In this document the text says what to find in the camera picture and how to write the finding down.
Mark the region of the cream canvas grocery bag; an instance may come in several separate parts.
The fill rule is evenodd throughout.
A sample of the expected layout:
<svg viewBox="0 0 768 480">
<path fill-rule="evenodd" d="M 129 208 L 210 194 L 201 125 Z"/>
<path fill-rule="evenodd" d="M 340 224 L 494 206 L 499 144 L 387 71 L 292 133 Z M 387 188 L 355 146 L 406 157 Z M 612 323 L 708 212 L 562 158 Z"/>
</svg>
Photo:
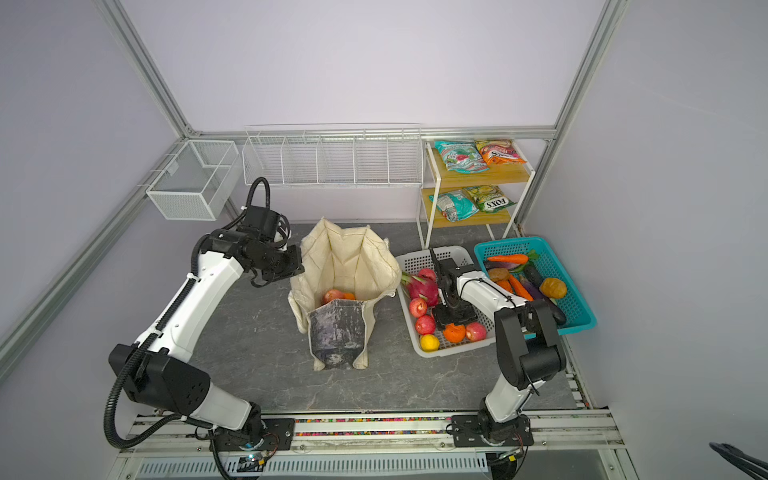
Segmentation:
<svg viewBox="0 0 768 480">
<path fill-rule="evenodd" d="M 367 368 L 374 307 L 394 296 L 401 279 L 389 240 L 369 226 L 321 219 L 300 249 L 304 272 L 290 279 L 288 301 L 313 369 Z"/>
</svg>

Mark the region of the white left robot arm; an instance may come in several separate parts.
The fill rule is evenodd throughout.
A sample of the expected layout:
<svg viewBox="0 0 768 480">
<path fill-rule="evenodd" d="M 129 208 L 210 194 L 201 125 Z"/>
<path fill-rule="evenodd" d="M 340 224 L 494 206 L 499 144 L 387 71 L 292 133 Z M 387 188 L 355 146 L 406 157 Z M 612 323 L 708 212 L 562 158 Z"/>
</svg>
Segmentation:
<svg viewBox="0 0 768 480">
<path fill-rule="evenodd" d="M 139 445 L 173 421 L 208 430 L 214 447 L 257 450 L 268 434 L 260 407 L 216 386 L 208 373 L 191 365 L 195 346 L 228 290 L 244 274 L 262 288 L 303 271 L 298 245 L 290 244 L 286 216 L 271 207 L 266 178 L 253 181 L 249 191 L 262 188 L 264 203 L 251 199 L 230 223 L 200 237 L 191 253 L 184 283 L 159 317 L 131 344 L 118 344 L 108 362 L 116 378 L 103 414 L 107 442 L 125 450 Z M 117 430 L 118 400 L 165 412 L 144 432 L 124 438 Z"/>
</svg>

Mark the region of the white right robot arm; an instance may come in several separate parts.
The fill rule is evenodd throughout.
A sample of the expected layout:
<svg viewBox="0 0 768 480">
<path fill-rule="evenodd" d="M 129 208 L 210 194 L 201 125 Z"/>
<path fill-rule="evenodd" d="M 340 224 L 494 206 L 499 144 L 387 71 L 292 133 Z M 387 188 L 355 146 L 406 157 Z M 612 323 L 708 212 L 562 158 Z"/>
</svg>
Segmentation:
<svg viewBox="0 0 768 480">
<path fill-rule="evenodd" d="M 516 447 L 534 444 L 531 420 L 523 406 L 544 383 L 567 366 L 558 325 L 549 304 L 502 289 L 471 265 L 440 260 L 429 251 L 443 301 L 436 320 L 466 326 L 479 313 L 493 321 L 500 376 L 471 415 L 455 415 L 447 431 L 459 448 Z"/>
</svg>

